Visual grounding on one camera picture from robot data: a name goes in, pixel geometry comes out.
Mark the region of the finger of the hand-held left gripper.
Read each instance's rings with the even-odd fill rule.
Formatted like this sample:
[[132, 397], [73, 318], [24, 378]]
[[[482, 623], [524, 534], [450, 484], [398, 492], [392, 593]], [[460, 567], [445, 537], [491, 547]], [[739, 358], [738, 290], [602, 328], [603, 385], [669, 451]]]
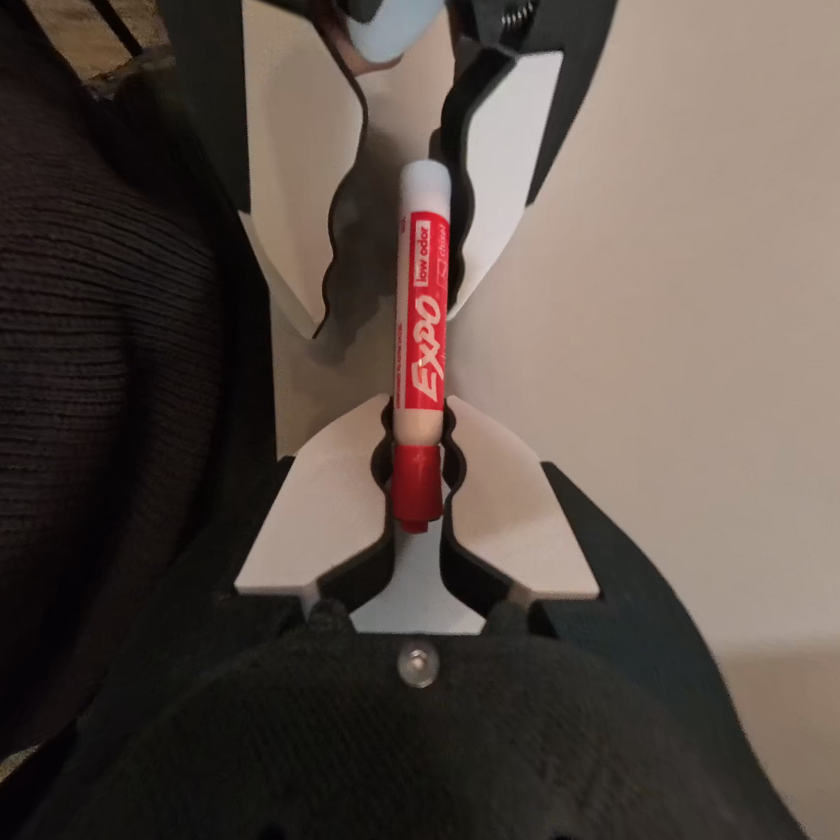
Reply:
[[310, 17], [242, 3], [249, 209], [240, 220], [273, 302], [310, 340], [329, 314], [333, 206], [367, 111], [349, 68]]
[[497, 263], [530, 203], [563, 59], [560, 49], [522, 56], [456, 51], [432, 140], [452, 184], [448, 320]]

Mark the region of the red dry erase marker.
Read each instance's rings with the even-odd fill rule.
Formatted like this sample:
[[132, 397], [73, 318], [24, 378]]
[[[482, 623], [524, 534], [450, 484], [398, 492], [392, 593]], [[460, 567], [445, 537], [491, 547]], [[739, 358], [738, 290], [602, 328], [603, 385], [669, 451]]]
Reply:
[[442, 517], [449, 219], [446, 167], [403, 167], [397, 225], [392, 509], [402, 529], [423, 533]]

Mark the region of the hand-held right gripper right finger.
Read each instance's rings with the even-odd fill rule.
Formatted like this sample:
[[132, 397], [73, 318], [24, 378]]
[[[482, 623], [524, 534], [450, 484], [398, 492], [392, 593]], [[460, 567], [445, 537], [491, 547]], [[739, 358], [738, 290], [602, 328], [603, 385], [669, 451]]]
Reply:
[[446, 403], [440, 573], [468, 607], [594, 601], [601, 589], [537, 454], [457, 396]]

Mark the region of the person's black sweater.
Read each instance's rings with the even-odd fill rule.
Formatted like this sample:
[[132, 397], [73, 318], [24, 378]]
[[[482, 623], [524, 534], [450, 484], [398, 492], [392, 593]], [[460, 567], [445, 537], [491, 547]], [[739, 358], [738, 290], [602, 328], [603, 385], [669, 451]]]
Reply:
[[91, 702], [273, 450], [266, 294], [166, 90], [97, 96], [2, 2], [2, 759]]

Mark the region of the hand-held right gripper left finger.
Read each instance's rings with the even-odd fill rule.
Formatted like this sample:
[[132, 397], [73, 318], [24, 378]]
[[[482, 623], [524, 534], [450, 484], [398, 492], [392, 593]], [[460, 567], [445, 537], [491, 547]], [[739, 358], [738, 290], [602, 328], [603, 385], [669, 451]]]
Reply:
[[391, 398], [376, 395], [315, 434], [289, 470], [238, 573], [240, 595], [322, 600], [353, 612], [395, 568], [389, 497]]

